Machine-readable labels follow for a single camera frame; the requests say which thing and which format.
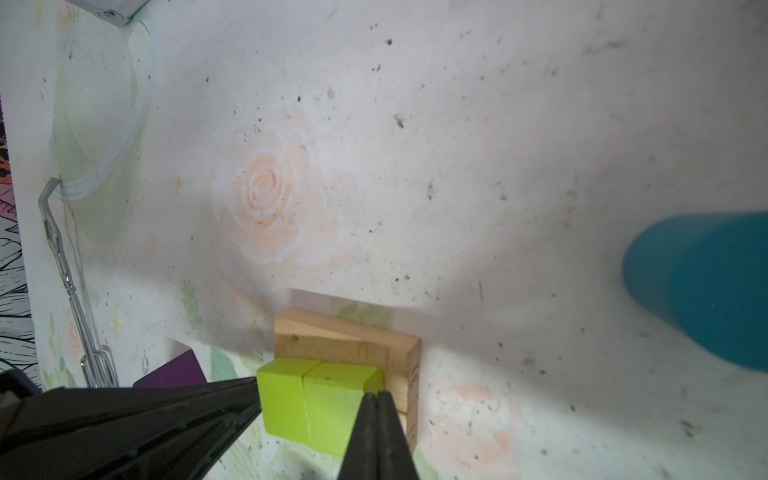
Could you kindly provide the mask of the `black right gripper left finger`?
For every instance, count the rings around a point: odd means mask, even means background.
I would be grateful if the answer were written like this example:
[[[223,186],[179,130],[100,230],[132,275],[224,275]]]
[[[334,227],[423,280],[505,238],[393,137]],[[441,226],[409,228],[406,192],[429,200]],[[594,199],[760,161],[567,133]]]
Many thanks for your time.
[[[338,480],[378,478],[378,405],[375,393],[366,393],[360,403]]]

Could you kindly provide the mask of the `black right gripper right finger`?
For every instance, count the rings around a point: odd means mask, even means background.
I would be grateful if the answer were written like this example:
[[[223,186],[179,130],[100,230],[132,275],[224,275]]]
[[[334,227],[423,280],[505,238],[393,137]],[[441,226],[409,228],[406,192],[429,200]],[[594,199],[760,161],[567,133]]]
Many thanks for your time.
[[[393,396],[382,391],[376,397],[377,478],[379,480],[418,480]]]

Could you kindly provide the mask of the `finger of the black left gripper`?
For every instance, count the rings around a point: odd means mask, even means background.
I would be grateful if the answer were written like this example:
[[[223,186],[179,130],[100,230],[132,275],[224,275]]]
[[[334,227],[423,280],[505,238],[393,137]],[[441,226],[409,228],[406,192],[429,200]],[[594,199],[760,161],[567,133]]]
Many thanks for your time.
[[[4,376],[1,476],[202,479],[260,413],[253,377],[43,392],[26,376]]]

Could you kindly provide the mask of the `small green cube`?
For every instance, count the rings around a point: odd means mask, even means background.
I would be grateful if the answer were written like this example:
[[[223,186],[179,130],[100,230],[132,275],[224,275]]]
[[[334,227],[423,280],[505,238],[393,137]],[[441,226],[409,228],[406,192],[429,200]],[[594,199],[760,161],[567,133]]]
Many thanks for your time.
[[[383,372],[376,366],[324,362],[307,373],[303,389],[310,446],[343,457],[363,396],[384,386]]]
[[[317,360],[276,358],[256,372],[266,432],[303,445],[311,441],[304,377]]]

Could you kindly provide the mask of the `natural wood plank block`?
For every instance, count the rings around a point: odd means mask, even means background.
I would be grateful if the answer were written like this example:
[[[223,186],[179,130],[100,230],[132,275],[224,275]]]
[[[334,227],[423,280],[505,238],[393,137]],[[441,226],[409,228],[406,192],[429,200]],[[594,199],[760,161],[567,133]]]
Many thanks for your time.
[[[417,404],[422,341],[415,336],[300,308],[275,316],[274,335],[277,357],[379,367],[399,412]]]

